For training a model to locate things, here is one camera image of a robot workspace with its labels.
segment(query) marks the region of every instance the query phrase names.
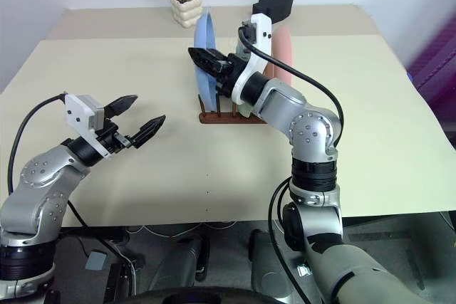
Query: table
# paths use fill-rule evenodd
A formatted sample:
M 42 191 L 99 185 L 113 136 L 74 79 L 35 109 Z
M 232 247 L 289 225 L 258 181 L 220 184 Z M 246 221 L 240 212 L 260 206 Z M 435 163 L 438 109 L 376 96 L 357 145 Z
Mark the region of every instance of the table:
M 228 53 L 249 9 L 212 8 L 217 47 Z M 298 6 L 289 26 L 294 66 L 341 101 L 346 126 L 338 147 L 344 216 L 456 208 L 456 152 L 404 68 L 355 6 Z M 38 44 L 0 95 L 1 202 L 14 135 L 38 102 L 66 90 L 101 104 L 138 94 L 120 117 L 119 131 L 136 132 L 166 114 L 157 135 L 93 167 L 71 196 L 93 226 L 257 220 L 267 217 L 271 193 L 291 172 L 291 147 L 267 125 L 202 125 L 192 61 L 192 29 L 171 21 L 169 9 L 69 11 Z M 294 80 L 307 100 L 335 110 L 310 85 Z M 76 134 L 62 104 L 29 123 L 15 177 L 36 154 Z M 78 225 L 67 212 L 64 226 Z

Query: beige table surface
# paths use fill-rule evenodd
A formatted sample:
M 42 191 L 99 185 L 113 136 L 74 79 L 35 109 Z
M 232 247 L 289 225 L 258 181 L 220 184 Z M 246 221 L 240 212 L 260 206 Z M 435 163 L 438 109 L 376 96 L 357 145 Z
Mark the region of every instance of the beige table surface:
M 114 119 L 121 133 L 133 134 L 151 117 L 166 114 L 167 119 L 141 149 L 98 163 L 74 191 L 71 199 L 90 225 L 266 218 L 271 193 L 290 175 L 291 147 L 266 125 L 199 124 L 194 69 L 186 52 L 191 38 L 77 39 L 68 32 L 40 42 L 0 95 L 1 201 L 14 134 L 31 107 L 63 90 L 91 94 L 102 104 L 134 93 L 137 102 Z M 341 32 L 325 34 L 320 28 L 318 35 L 293 34 L 292 41 L 294 65 L 331 89 L 346 114 L 338 159 L 343 215 L 455 209 L 456 152 L 430 108 L 375 30 Z M 235 46 L 234 34 L 217 39 L 225 53 Z M 311 86 L 300 80 L 293 86 L 312 104 L 333 109 Z M 75 136 L 61 104 L 42 109 L 21 141 L 15 182 L 28 159 Z M 76 221 L 67 213 L 64 224 Z

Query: black cable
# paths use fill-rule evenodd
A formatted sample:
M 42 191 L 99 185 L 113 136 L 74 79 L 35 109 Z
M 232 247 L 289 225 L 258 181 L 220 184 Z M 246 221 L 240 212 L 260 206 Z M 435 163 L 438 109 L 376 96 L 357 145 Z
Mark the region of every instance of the black cable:
M 285 187 L 282 189 L 282 191 L 279 195 L 279 199 L 277 200 L 277 219 L 279 220 L 279 223 L 282 226 L 282 228 L 284 227 L 284 222 L 282 221 L 282 213 L 281 213 L 282 199 L 284 198 L 286 190 L 288 190 L 288 189 L 289 189 L 289 183 L 287 183 L 285 185 Z
M 82 250 L 83 250 L 83 253 L 84 253 L 85 257 L 88 258 L 88 253 L 87 253 L 87 251 L 86 251 L 86 248 L 85 248 L 85 246 L 84 246 L 84 243 L 83 243 L 83 241 L 81 240 L 81 238 L 80 238 L 79 236 L 67 235 L 67 236 L 62 237 L 59 241 L 62 241 L 62 240 L 64 240 L 64 239 L 66 239 L 66 238 L 75 238 L 76 240 L 78 240 L 78 241 L 79 241 L 79 244 L 81 245 L 81 248 L 82 248 Z
M 53 101 L 56 100 L 62 100 L 65 102 L 65 93 L 53 96 L 52 98 L 49 98 L 47 100 L 44 100 L 42 103 L 37 104 L 22 120 L 21 126 L 19 126 L 19 129 L 16 133 L 16 137 L 14 138 L 13 142 L 13 147 L 11 148 L 11 154 L 9 155 L 9 161 L 8 161 L 8 174 L 7 174 L 7 182 L 8 182 L 8 195 L 11 195 L 13 193 L 13 167 L 14 167 L 14 158 L 16 157 L 16 152 L 17 152 L 17 147 L 19 146 L 19 140 L 21 139 L 22 133 L 24 132 L 24 128 L 27 125 L 27 122 L 33 117 L 33 115 L 38 112 L 38 110 L 48 103 L 52 103 Z
M 87 229 L 90 229 L 89 225 L 87 225 L 87 223 L 83 220 L 83 218 L 81 217 L 81 215 L 78 213 L 78 211 L 76 210 L 76 208 L 74 207 L 73 203 L 71 203 L 70 200 L 68 200 L 68 206 L 70 207 L 71 211 L 73 212 L 74 216 L 76 216 L 76 218 L 78 219 L 79 223 L 87 228 Z M 131 265 L 130 263 L 127 261 L 126 258 L 124 258 L 123 256 L 121 256 L 119 254 L 119 252 L 117 252 L 109 243 L 107 243 L 106 241 L 104 241 L 96 232 L 92 231 L 93 233 L 93 236 L 95 237 L 95 239 L 98 240 L 98 242 L 100 242 L 103 246 L 105 246 L 112 254 L 114 254 L 115 256 L 117 256 L 122 262 L 123 264 L 125 265 L 125 267 L 129 270 L 131 270 L 132 272 L 135 272 L 134 269 L 131 268 Z M 131 297 L 132 295 L 132 291 L 133 291 L 133 277 L 131 276 L 131 273 L 130 272 L 127 272 L 128 274 L 128 296 Z
M 311 301 L 307 298 L 306 294 L 304 291 L 302 291 L 301 286 L 299 286 L 298 282 L 296 279 L 293 277 L 293 274 L 290 271 L 290 268 L 286 264 L 286 261 L 284 260 L 284 257 L 280 253 L 279 246 L 277 245 L 277 240 L 274 235 L 274 230 L 272 228 L 272 210 L 274 208 L 274 201 L 276 200 L 277 194 L 280 192 L 281 188 L 284 187 L 290 180 L 291 177 L 285 179 L 280 185 L 276 188 L 274 193 L 272 194 L 271 201 L 269 202 L 269 210 L 268 210 L 268 228 L 269 228 L 269 236 L 271 238 L 272 246 L 274 247 L 274 251 L 276 252 L 277 258 L 279 258 L 280 264 L 284 268 L 284 271 L 286 275 L 288 276 L 289 280 L 293 284 L 294 288 L 298 292 L 299 296 L 301 297 L 302 301 L 304 301 L 305 304 L 311 304 Z
M 264 60 L 274 64 L 274 65 L 277 65 L 278 67 L 284 69 L 285 71 L 288 71 L 289 73 L 295 75 L 297 78 L 300 78 L 308 83 L 310 83 L 311 85 L 317 87 L 319 90 L 321 90 L 323 93 L 326 94 L 326 96 L 328 96 L 328 98 L 331 99 L 331 101 L 334 103 L 334 105 L 336 106 L 336 109 L 337 109 L 337 113 L 338 113 L 338 116 L 339 116 L 339 120 L 341 121 L 341 133 L 340 135 L 337 137 L 336 141 L 334 142 L 334 147 L 337 146 L 337 144 L 339 143 L 339 140 L 341 139 L 341 136 L 342 136 L 342 131 L 343 131 L 343 111 L 342 111 L 342 106 L 341 104 L 339 103 L 339 101 L 337 100 L 336 96 L 328 89 L 326 88 L 324 85 L 322 85 L 321 83 L 319 83 L 318 81 L 314 80 L 313 78 L 301 73 L 300 71 L 297 71 L 295 68 L 289 66 L 288 64 L 285 64 L 284 62 L 282 61 L 279 61 L 277 59 L 275 59 L 274 57 L 268 55 L 267 53 L 264 53 L 263 51 L 259 50 L 258 48 L 256 48 L 252 43 L 249 42 L 249 40 L 247 40 L 247 38 L 245 37 L 244 35 L 244 27 L 241 26 L 239 29 L 238 29 L 238 34 L 239 34 L 239 40 L 241 41 L 241 43 L 248 49 L 250 50 L 252 53 L 254 53 L 255 55 L 257 55 L 258 57 L 261 57 L 263 58 Z

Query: robotic arm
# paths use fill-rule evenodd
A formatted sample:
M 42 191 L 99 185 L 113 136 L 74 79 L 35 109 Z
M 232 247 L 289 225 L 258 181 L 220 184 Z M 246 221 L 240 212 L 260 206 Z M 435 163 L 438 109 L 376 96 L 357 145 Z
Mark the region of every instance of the robotic arm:
M 137 98 L 124 96 L 102 107 L 89 95 L 65 95 L 67 122 L 81 136 L 31 159 L 1 208 L 0 300 L 50 286 L 56 239 L 71 192 L 97 162 L 124 148 L 141 147 L 160 129 L 164 115 L 147 122 L 132 137 L 118 132 L 110 119 Z
M 270 37 L 271 27 L 268 29 L 264 31 L 264 26 L 251 21 L 239 28 L 239 37 L 252 51 L 258 48 L 259 39 Z M 365 251 L 342 242 L 335 148 L 341 121 L 337 115 L 310 105 L 299 91 L 280 80 L 265 78 L 261 74 L 264 66 L 240 78 L 247 62 L 237 54 L 225 56 L 201 48 L 189 48 L 189 53 L 197 66 L 217 79 L 221 94 L 237 104 L 249 103 L 256 116 L 289 139 L 293 147 L 289 182 L 293 202 L 283 210 L 285 239 L 291 249 L 303 252 L 323 301 L 427 303 Z

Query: potted plant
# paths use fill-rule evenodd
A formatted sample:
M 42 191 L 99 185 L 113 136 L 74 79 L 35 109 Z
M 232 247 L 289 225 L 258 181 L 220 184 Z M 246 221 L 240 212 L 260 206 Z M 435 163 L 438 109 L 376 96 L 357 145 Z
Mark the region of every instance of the potted plant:
M 201 0 L 171 0 L 172 16 L 183 27 L 197 23 L 202 14 Z

